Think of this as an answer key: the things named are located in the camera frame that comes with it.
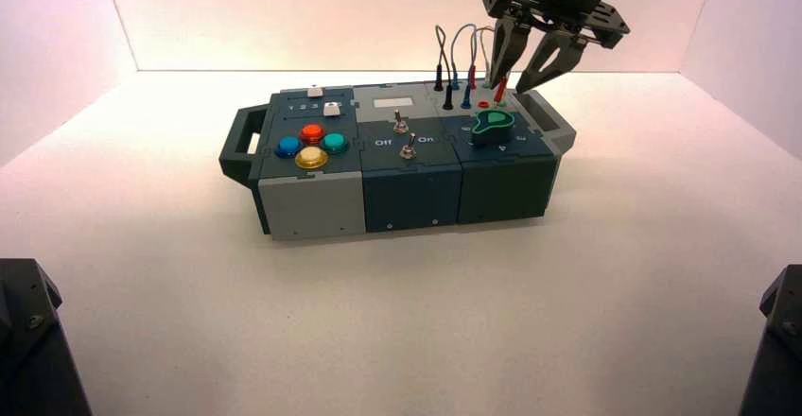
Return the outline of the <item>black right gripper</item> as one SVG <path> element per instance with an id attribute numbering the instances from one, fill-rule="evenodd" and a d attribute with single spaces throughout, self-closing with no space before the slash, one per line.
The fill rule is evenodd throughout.
<path id="1" fill-rule="evenodd" d="M 487 14 L 497 19 L 488 76 L 492 88 L 507 77 L 520 59 L 530 30 L 547 32 L 515 86 L 520 94 L 577 66 L 587 40 L 576 34 L 588 30 L 595 43 L 613 48 L 630 32 L 619 11 L 603 0 L 482 0 L 482 3 Z"/>

